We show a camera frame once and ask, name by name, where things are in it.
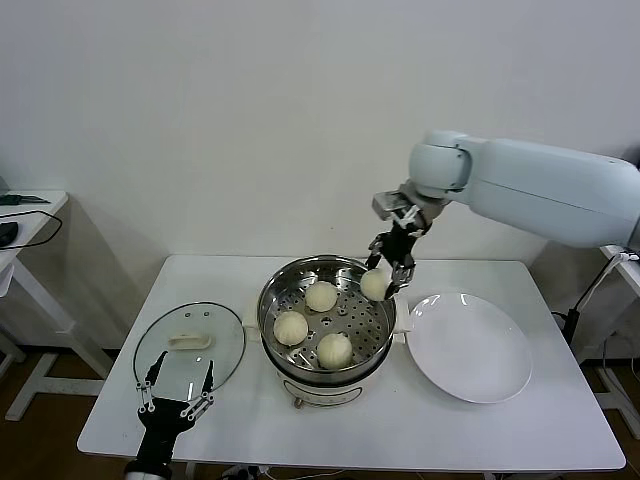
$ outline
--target table leg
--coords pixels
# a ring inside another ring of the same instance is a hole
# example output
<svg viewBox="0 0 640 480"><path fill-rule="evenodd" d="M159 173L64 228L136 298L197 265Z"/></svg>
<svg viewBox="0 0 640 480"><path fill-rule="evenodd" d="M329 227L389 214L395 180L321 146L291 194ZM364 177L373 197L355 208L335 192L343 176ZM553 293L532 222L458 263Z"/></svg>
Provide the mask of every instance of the table leg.
<svg viewBox="0 0 640 480"><path fill-rule="evenodd" d="M42 355L38 364L22 386L20 393L7 410L5 419L18 421L24 415L36 393L61 393L66 395L97 396L104 380L85 380L80 378L47 377L47 373L58 358L52 353Z"/></svg>
<svg viewBox="0 0 640 480"><path fill-rule="evenodd" d="M7 373L7 370L13 362L22 363L27 356L14 343L9 340L2 332L0 332L0 352L5 354L2 363L0 363L0 378Z"/></svg>
<svg viewBox="0 0 640 480"><path fill-rule="evenodd" d="M31 295L54 322L54 329L65 337L67 344L102 378L107 378L113 360L104 353L80 324L75 322L64 308L38 282L17 258L13 260L13 277Z"/></svg>
<svg viewBox="0 0 640 480"><path fill-rule="evenodd" d="M624 423L627 424L633 438L640 440L640 415L635 406L629 400L622 384L613 373L613 370L602 367L596 369L596 373L604 386L609 390L607 393L596 393L596 400L603 410L619 410Z"/></svg>
<svg viewBox="0 0 640 480"><path fill-rule="evenodd" d="M580 364L588 358L593 358L604 341L635 315L638 308L640 308L640 298L635 298L618 315L600 319L601 321L598 325L593 326L586 332L579 331L573 342L571 342L571 350L578 363Z"/></svg>
<svg viewBox="0 0 640 480"><path fill-rule="evenodd" d="M4 333L0 332L0 352L11 355L16 362L24 362L26 355Z"/></svg>
<svg viewBox="0 0 640 480"><path fill-rule="evenodd" d="M187 462L187 468L184 471L185 480L195 480L197 466L198 464L196 462Z"/></svg>

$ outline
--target white table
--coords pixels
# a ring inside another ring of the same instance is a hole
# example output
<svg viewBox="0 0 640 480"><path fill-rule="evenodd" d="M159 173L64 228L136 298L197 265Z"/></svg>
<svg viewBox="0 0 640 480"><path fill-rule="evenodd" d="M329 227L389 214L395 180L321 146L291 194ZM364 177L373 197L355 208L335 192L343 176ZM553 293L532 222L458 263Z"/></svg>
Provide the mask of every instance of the white table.
<svg viewBox="0 0 640 480"><path fill-rule="evenodd" d="M41 210L54 215L67 201L67 194L62 191L42 190L9 192L18 195L35 195L49 200L48 204L26 204L15 206L0 206L0 216ZM42 214L32 214L20 217L0 218L0 222L18 222L18 236L12 245L27 245L49 221L49 217ZM21 249L0 251L0 272L8 272L31 295L31 297L49 314L47 320L51 328L65 340L82 359L92 367L102 378L106 378L113 364L111 359L86 334L82 326L75 322L64 308L49 294L29 270L17 258ZM24 360L22 353L13 343L0 334L0 350L6 353L0 373L5 371L12 361ZM36 393L64 393L75 395L97 395L102 387L101 380L50 378L46 374L55 362L56 355L45 354L40 359L30 377L18 393L16 399L7 411L7 420L20 420Z"/></svg>
<svg viewBox="0 0 640 480"><path fill-rule="evenodd" d="M214 301L238 315L287 258L172 256L165 262L78 439L86 453L132 457L132 355L168 310ZM423 260L404 290L410 305L465 292L504 309L531 342L533 375L516 398L473 405L441 391L395 343L378 383L355 402L296 410L262 346L248 342L216 403L176 443L174 459L413 471L612 470L625 457L526 267L519 262Z"/></svg>

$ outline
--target steamed bun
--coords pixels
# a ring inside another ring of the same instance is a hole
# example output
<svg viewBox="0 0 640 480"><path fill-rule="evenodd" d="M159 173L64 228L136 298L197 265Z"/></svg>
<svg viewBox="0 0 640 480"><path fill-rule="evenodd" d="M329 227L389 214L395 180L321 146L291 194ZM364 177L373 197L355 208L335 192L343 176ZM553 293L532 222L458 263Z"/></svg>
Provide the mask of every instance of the steamed bun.
<svg viewBox="0 0 640 480"><path fill-rule="evenodd" d="M330 333L322 337L316 353L318 362L327 370L344 368L351 362L353 347L347 337L340 333Z"/></svg>
<svg viewBox="0 0 640 480"><path fill-rule="evenodd" d="M360 290L362 294L373 302L381 302L384 300L389 280L387 274L379 269L374 268L362 275L360 280Z"/></svg>
<svg viewBox="0 0 640 480"><path fill-rule="evenodd" d="M284 312L273 323L273 335L283 345L297 345L309 333L304 316L298 312Z"/></svg>
<svg viewBox="0 0 640 480"><path fill-rule="evenodd" d="M316 312L328 312L338 301L338 289L328 282L316 282L307 289L307 306Z"/></svg>

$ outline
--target stainless steel pot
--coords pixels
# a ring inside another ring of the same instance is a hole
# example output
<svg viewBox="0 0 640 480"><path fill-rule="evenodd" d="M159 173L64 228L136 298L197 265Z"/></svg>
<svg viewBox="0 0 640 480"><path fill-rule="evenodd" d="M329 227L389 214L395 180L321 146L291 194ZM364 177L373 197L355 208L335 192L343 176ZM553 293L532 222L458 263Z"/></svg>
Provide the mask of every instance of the stainless steel pot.
<svg viewBox="0 0 640 480"><path fill-rule="evenodd" d="M396 307L393 300L370 302L362 295L360 279L366 271L356 260L319 255L296 260L273 275L260 294L257 320L265 351L276 367L307 385L337 387L365 378L382 363L391 347ZM323 313L305 305L306 289L320 280L338 288L336 305ZM303 314L309 325L307 338L291 347L273 334L276 317L288 310ZM329 333L342 333L351 341L348 367L327 370L318 364L316 347Z"/></svg>

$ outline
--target wooden floor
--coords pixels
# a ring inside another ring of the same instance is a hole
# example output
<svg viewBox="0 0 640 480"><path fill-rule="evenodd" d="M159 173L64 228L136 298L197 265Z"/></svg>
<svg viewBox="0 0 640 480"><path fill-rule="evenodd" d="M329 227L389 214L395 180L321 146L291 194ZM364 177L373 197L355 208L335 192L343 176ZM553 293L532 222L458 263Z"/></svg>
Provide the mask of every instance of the wooden floor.
<svg viewBox="0 0 640 480"><path fill-rule="evenodd" d="M76 449L76 440L91 411L95 398L40 394L33 401L22 421L7 422L4 412L9 408L39 355L29 355L24 364L14 364L8 374L0 380L0 479L24 480L45 478L46 480L116 480L122 478L126 459L90 456ZM640 410L640 383L629 367L615 367L618 378ZM603 391L593 369L586 368L585 375L594 391ZM96 378L91 370L75 355L63 354L54 366L52 376ZM629 434L617 412L606 412L607 420L613 428L627 458L640 467L640 441ZM199 466L196 478L216 480L226 469L222 465ZM172 466L174 478L181 479L184 465ZM275 478L287 479L305 474L319 473L319 470L273 469ZM423 473L425 480L465 480L482 479L480 474ZM627 465L624 470L609 473L572 473L563 476L566 480L625 480L638 479ZM419 480L418 474L400 472L344 472L327 480L353 478L357 480Z"/></svg>

